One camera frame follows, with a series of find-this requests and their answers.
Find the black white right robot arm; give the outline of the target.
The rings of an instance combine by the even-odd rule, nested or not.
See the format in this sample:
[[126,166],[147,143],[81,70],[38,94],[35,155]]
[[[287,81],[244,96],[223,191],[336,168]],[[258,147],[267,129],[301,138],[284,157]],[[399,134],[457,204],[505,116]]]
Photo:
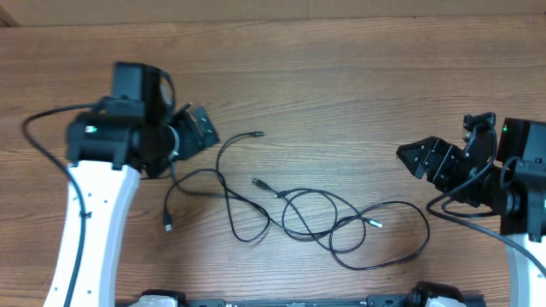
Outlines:
[[468,114],[464,148],[430,136],[396,155],[440,196],[428,213],[489,235],[505,245],[510,305],[545,304],[545,124]]

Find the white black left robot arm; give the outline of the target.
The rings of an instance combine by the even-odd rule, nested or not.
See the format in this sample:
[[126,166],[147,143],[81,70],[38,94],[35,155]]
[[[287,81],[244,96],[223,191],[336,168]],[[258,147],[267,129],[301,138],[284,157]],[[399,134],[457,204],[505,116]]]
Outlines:
[[67,127],[67,214],[47,306],[113,306],[125,223],[141,177],[218,142],[204,108],[177,107],[170,75],[117,62],[109,96]]

